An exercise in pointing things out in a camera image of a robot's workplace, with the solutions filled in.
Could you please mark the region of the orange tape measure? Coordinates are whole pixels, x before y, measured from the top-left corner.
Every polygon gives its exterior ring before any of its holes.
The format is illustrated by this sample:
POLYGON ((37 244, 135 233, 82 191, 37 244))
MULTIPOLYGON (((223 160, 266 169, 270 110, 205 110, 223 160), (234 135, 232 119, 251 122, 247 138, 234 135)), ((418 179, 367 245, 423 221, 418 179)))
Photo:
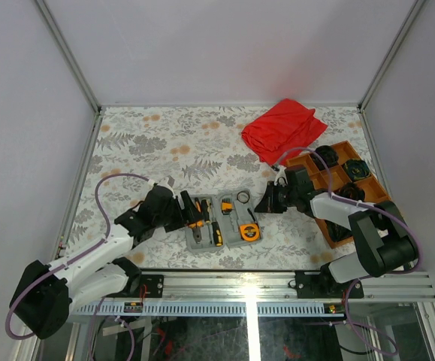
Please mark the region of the orange tape measure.
POLYGON ((239 225, 240 237, 247 242, 254 242, 260 238, 260 229, 257 223, 239 225))

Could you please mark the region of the hex key set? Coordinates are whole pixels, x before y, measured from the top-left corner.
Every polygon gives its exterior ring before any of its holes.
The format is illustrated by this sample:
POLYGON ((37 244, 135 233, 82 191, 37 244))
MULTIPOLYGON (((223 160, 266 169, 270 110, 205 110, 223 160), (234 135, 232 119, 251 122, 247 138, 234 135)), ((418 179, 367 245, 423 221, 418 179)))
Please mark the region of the hex key set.
POLYGON ((223 198, 221 201, 222 215, 229 219, 232 224, 237 223, 237 212, 234 207, 234 203, 231 198, 223 198))

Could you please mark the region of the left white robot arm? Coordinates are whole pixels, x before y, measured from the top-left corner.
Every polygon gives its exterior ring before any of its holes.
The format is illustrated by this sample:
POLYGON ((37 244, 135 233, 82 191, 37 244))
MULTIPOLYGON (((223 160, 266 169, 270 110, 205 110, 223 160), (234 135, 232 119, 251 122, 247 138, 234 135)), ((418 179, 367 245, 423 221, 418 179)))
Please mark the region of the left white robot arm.
POLYGON ((126 254, 150 239, 157 228, 166 232, 194 226, 204 219, 186 191, 175 196, 154 185, 137 206, 119 215, 107 234, 79 251, 49 264, 26 266, 10 304, 39 339, 49 338, 78 308, 107 296, 136 296, 141 271, 126 254))

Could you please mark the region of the grey plastic tool case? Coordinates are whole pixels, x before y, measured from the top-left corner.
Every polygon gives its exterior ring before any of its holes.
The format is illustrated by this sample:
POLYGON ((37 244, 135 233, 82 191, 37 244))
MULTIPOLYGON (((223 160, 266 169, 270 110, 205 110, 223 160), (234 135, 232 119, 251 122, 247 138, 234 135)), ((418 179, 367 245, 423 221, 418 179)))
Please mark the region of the grey plastic tool case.
POLYGON ((205 241, 203 244, 196 244, 192 237, 192 230, 187 226, 185 230, 186 234, 186 246, 187 249, 192 253, 205 253, 205 252, 216 252, 222 247, 226 246, 229 248, 243 247, 251 244, 258 244, 263 239, 263 234, 261 227, 258 224, 257 217, 254 213, 254 204, 252 200, 252 195, 250 190, 247 188, 240 188, 238 190, 229 190, 217 195, 203 194, 203 195, 191 195, 191 199, 194 201, 195 197, 199 199, 208 199, 211 203, 211 223, 217 221, 222 233, 223 245, 221 247, 216 247, 213 243, 212 236, 212 226, 209 225, 210 240, 205 241), (245 190, 250 194, 250 200, 246 204, 240 203, 237 200, 237 194, 245 190), (231 198, 235 210, 237 212, 237 223, 232 224, 229 219, 226 219, 221 212, 221 201, 223 198, 231 198), (247 223, 257 223, 260 229, 260 238, 254 242, 244 241, 240 237, 239 225, 247 223))

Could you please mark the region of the wooden compartment tray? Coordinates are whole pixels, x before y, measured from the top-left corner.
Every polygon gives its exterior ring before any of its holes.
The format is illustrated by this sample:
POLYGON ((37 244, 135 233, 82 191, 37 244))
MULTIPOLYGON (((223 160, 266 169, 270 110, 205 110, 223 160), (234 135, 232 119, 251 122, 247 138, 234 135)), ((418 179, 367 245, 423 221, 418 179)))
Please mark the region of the wooden compartment tray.
POLYGON ((326 161, 328 171, 312 153, 288 158, 284 165, 304 166, 317 190, 330 187, 335 194, 355 201, 380 203, 391 199, 348 141, 321 146, 316 152, 326 161))

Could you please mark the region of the black yellow screwdriver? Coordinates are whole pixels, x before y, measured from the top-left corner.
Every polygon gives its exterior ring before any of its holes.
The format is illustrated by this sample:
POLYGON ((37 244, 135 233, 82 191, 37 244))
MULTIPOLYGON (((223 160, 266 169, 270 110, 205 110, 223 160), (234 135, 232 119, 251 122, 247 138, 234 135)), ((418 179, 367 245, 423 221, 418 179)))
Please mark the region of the black yellow screwdriver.
POLYGON ((202 199, 201 200, 201 211, 204 216, 204 222, 205 223, 211 223, 211 203, 208 199, 202 199))
POLYGON ((221 247, 223 245, 223 239, 222 239, 222 233, 219 227, 219 224, 217 221, 213 221, 211 223, 212 226, 212 236, 213 236, 213 243, 216 247, 221 247))

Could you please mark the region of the green black spinning top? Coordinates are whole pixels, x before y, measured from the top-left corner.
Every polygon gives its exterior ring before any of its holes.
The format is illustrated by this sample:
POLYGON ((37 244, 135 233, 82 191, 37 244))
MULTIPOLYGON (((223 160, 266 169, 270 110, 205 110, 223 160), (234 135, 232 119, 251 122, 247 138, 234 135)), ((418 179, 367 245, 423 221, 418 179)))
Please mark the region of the green black spinning top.
POLYGON ((362 159, 349 159, 343 164, 343 170, 351 182, 361 181, 371 176, 367 163, 362 159))

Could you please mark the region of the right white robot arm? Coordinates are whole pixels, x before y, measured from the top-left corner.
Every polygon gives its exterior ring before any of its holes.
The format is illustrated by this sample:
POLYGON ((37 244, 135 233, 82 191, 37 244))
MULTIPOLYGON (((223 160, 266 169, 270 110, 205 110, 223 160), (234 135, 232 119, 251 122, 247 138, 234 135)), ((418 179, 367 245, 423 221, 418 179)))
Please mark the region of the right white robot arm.
POLYGON ((339 295, 348 281, 396 273, 399 267, 419 261, 419 245, 395 203, 362 202, 331 190, 317 190, 303 166, 283 168, 278 176, 285 181, 267 183, 256 213, 282 214, 296 208, 352 233, 355 252, 322 267, 319 287, 326 296, 339 295))

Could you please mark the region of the black spinning top upper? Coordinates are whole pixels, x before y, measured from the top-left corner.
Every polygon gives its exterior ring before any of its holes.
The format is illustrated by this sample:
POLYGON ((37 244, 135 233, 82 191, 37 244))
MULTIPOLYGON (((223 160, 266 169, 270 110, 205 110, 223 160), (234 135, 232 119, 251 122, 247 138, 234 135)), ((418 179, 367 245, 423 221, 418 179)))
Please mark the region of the black spinning top upper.
POLYGON ((316 156, 313 156, 313 160, 319 170, 324 169, 324 165, 331 168, 338 165, 339 156, 336 150, 329 145, 323 145, 316 148, 316 156))

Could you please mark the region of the red folded cloth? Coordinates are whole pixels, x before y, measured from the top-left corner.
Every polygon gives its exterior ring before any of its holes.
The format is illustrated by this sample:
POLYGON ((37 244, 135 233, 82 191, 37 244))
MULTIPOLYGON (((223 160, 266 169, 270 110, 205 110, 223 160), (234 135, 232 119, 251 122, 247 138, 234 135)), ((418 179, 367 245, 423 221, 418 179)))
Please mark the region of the red folded cloth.
POLYGON ((261 162, 274 165, 284 152, 308 147, 327 129, 315 112, 295 100, 283 99, 246 125, 241 138, 261 162))

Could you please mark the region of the orange handled pliers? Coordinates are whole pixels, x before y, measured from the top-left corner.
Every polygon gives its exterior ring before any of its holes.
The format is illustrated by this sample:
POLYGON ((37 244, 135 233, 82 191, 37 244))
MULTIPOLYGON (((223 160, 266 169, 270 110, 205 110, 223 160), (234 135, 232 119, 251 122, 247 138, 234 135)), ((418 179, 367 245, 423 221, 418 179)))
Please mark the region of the orange handled pliers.
POLYGON ((203 244, 210 240, 209 225, 210 213, 208 211, 208 202, 206 199, 194 198, 195 206, 201 215, 201 220, 191 223, 189 228, 192 230, 192 237, 196 244, 203 244))

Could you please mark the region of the black orange spinning top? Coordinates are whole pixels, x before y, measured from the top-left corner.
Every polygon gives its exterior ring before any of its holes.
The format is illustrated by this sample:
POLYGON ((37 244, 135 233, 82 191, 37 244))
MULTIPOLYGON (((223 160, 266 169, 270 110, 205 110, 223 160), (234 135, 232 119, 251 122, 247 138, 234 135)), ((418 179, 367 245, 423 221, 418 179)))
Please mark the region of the black orange spinning top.
POLYGON ((336 194, 340 197, 355 201, 363 202, 365 200, 365 191, 352 182, 343 185, 336 194))

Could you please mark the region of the black tape roll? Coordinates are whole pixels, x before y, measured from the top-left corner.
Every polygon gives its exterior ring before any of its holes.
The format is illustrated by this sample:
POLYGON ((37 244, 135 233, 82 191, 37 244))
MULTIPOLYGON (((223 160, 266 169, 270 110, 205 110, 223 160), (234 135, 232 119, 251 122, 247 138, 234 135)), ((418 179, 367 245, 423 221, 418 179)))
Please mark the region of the black tape roll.
POLYGON ((240 203, 246 204, 250 200, 250 194, 247 191, 242 190, 237 194, 237 200, 240 203))

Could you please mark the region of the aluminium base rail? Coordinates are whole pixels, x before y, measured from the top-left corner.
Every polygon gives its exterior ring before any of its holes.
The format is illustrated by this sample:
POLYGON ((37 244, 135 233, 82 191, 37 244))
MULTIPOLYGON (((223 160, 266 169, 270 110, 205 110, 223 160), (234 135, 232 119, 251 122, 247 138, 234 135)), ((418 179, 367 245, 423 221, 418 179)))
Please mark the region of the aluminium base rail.
POLYGON ((110 297, 74 311, 74 316, 110 315, 225 315, 243 316, 255 302, 258 314, 300 317, 330 316, 329 305, 349 303, 435 302, 435 292, 425 272, 385 275, 359 281, 354 287, 339 285, 329 295, 314 284, 317 272, 197 272, 146 270, 150 282, 144 297, 110 297))

